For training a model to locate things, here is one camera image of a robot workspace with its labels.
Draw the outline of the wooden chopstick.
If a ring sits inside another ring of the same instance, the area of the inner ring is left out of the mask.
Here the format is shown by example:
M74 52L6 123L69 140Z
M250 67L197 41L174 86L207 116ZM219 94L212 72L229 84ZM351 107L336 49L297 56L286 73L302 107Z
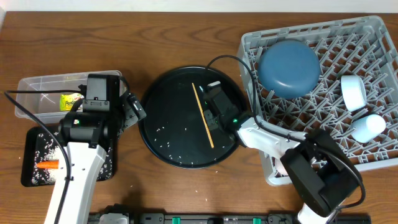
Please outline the wooden chopstick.
M211 146L211 148L213 149L213 148L214 148L213 139L212 139L212 137L211 137L210 130L209 130L208 125L207 125L207 123L206 123L206 119L205 119L205 116L204 116L203 108L202 108L202 106L201 106L201 102L200 102L200 99L199 99L199 97L198 97L198 93L197 93L197 90L196 90L196 87L195 87L195 84L194 84L194 83L192 83L192 88L193 88L193 92L194 92L194 95L195 95L195 99L196 99L196 101L197 101L198 109L199 109L200 114L201 114L201 118L202 118L202 121L203 121L203 125L204 125L204 127L205 127L206 134L207 134L207 136L208 136L208 140L209 140L210 146Z

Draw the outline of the yellow foil snack wrapper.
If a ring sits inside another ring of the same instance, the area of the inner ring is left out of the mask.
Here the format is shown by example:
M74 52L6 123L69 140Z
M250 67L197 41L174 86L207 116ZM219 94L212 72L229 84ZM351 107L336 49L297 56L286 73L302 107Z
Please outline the yellow foil snack wrapper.
M59 102L60 111L70 111L75 102L82 98L83 95L79 93L60 95L60 102Z

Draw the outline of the pink cup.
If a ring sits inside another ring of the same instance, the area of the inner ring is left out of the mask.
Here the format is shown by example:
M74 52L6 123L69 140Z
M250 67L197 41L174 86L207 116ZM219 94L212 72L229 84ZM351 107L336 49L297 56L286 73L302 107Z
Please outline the pink cup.
M288 176L288 173L280 160L277 160L277 159L275 160L275 169L281 175Z

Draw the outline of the dark blue plate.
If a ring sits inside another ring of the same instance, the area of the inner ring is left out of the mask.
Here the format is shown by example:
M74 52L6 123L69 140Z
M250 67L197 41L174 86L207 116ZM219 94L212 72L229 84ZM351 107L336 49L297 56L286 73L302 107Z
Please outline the dark blue plate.
M318 83L321 68L318 56L309 46L285 40L261 56L257 74L266 90L289 100L310 93Z

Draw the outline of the orange carrot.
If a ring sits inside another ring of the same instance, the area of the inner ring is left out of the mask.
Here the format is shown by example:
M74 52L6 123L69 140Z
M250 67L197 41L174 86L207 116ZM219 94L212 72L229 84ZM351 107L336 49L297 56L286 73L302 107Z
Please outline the orange carrot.
M37 163L37 168L39 169L58 169L59 168L59 161L43 161Z

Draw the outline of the light blue bowl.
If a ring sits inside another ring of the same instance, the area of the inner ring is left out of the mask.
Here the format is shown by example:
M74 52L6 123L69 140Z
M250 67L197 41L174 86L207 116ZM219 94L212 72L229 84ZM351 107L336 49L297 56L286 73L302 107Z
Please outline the light blue bowl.
M366 91L361 77L343 75L341 77L341 92L348 111L355 111L366 106Z

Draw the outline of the light blue cup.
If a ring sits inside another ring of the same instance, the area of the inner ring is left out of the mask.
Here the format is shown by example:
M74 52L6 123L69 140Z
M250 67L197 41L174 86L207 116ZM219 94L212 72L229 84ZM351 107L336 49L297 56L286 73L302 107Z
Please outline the light blue cup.
M386 129L386 122L378 114L370 114L354 121L351 128L351 135L357 142L367 143Z

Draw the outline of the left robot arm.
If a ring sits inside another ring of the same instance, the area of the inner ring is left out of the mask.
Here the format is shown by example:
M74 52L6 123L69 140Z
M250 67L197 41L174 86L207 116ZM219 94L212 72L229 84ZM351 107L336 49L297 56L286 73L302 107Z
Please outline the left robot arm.
M120 91L119 75L89 74L83 99L58 125L59 160L46 223L86 223L95 184L110 148L130 126L146 117L134 94Z

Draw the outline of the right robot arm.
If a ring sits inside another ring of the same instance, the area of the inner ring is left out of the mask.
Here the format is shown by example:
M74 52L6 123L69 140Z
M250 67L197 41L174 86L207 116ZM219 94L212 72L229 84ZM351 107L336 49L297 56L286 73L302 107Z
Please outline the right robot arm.
M366 190L361 174L326 131L289 131L236 108L206 110L204 120L211 129L219 128L243 146L275 159L304 202L297 223L331 223L356 189L361 198L353 205L363 203Z

